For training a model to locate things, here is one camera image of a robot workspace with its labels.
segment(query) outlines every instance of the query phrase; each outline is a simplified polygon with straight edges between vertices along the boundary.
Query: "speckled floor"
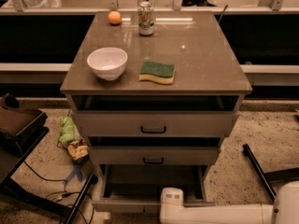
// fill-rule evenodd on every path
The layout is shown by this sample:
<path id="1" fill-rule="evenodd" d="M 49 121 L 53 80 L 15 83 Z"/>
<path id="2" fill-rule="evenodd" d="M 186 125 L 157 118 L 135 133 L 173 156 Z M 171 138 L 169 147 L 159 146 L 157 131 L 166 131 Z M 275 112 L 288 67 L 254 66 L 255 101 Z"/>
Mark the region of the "speckled floor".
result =
<path id="1" fill-rule="evenodd" d="M 60 118 L 67 116 L 69 109 L 66 101 L 37 100 L 21 101 L 22 106 L 37 107 L 44 110 L 48 119 L 46 126 L 50 132 L 27 158 L 40 175 L 48 179 L 65 179 L 73 170 L 70 157 L 59 147 L 57 139 L 61 130 Z M 230 135 L 224 140 L 220 156 L 205 179 L 206 199 L 216 205 L 271 203 L 261 181 L 253 171 L 248 158 L 242 153 L 242 145 L 249 144 L 255 157 L 265 172 L 299 167 L 299 119 L 295 108 L 299 101 L 251 101 L 246 100 L 240 111 L 240 117 Z M 97 169 L 89 161 L 82 168 L 86 178 L 89 173 L 97 174 Z M 40 179 L 24 164 L 14 174 L 16 180 L 26 190 L 46 197 L 63 191 L 61 181 L 49 182 Z M 83 182 L 75 177 L 66 186 L 67 191 L 79 191 Z M 93 199 L 98 198 L 101 180 L 91 188 Z M 61 200 L 62 204 L 71 204 L 77 195 Z M 92 206 L 86 198 L 80 208 L 75 224 L 88 223 L 92 215 Z M 0 196 L 0 223 L 59 223 L 59 217 L 37 208 L 27 207 Z M 157 217 L 145 217 L 142 214 L 107 214 L 95 212 L 92 223 L 159 223 Z"/>

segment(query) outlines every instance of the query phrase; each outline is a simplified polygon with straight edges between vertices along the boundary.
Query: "soda can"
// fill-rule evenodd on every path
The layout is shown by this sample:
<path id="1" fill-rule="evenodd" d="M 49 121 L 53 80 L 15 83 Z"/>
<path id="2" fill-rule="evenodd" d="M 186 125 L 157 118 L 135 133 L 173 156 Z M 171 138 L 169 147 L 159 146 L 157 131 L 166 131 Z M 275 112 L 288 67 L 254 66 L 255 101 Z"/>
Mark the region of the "soda can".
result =
<path id="1" fill-rule="evenodd" d="M 152 35 L 154 20 L 152 16 L 152 5 L 148 1 L 142 1 L 138 6 L 139 33 L 141 35 Z"/>

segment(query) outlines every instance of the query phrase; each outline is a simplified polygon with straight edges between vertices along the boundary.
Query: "open drawer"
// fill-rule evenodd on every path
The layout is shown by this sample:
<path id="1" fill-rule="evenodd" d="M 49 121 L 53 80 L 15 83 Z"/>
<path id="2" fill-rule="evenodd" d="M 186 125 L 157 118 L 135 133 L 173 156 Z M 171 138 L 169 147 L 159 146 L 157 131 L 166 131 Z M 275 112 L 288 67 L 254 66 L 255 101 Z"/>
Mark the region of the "open drawer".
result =
<path id="1" fill-rule="evenodd" d="M 205 201 L 200 166 L 108 165 L 93 207 L 98 212 L 157 214 L 167 187 L 182 189 L 186 206 L 213 204 Z"/>
<path id="2" fill-rule="evenodd" d="M 212 165 L 220 138 L 90 138 L 93 164 Z"/>
<path id="3" fill-rule="evenodd" d="M 141 137 L 229 136 L 238 112 L 97 112 L 72 114 L 81 135 Z"/>

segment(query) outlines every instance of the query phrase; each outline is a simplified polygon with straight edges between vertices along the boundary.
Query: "green sponge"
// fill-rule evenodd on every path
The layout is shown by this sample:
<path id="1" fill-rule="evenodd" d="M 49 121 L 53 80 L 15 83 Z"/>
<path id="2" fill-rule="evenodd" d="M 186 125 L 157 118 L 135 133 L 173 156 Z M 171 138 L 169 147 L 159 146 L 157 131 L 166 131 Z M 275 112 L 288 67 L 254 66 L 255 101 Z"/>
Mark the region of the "green sponge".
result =
<path id="1" fill-rule="evenodd" d="M 139 80 L 150 80 L 164 85 L 173 83 L 176 67 L 174 64 L 143 62 Z"/>

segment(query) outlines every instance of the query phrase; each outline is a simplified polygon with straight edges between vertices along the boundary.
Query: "drawer handle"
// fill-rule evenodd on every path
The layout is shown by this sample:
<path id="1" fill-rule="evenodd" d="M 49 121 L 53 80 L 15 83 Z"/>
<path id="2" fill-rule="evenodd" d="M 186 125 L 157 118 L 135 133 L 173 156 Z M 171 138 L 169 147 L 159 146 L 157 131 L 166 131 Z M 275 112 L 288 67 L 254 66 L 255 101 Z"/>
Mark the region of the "drawer handle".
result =
<path id="1" fill-rule="evenodd" d="M 143 126 L 140 127 L 142 133 L 165 133 L 166 132 L 166 126 L 163 127 L 162 130 L 159 129 L 147 129 Z"/>
<path id="2" fill-rule="evenodd" d="M 146 164 L 162 164 L 164 158 L 143 158 L 143 162 Z"/>

